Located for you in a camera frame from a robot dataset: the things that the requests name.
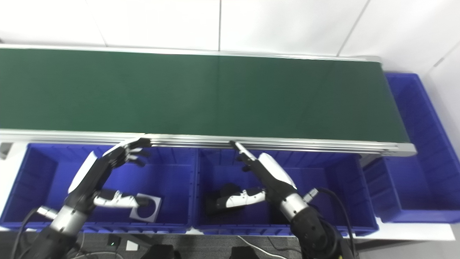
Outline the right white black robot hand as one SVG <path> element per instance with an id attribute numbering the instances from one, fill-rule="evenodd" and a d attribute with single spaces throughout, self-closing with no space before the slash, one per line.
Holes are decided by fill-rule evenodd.
<path id="1" fill-rule="evenodd" d="M 241 208 L 263 201 L 279 204 L 289 195 L 297 193 L 297 187 L 287 172 L 267 153 L 254 156 L 243 144 L 230 140 L 230 146 L 237 151 L 236 160 L 244 164 L 243 172 L 251 172 L 262 184 L 255 187 L 217 198 L 214 208 L 217 211 Z"/>

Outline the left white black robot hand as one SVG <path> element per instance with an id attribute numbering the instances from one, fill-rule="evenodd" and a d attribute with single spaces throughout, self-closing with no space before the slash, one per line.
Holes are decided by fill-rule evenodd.
<path id="1" fill-rule="evenodd" d="M 151 205 L 152 202 L 147 198 L 137 198 L 120 191 L 102 190 L 114 169 L 126 163 L 145 166 L 145 162 L 139 159 L 139 156 L 148 157 L 149 154 L 144 148 L 150 146 L 150 139 L 134 138 L 112 146 L 100 157 L 90 153 L 74 177 L 64 205 L 87 216 L 97 205 L 109 208 L 142 208 Z"/>

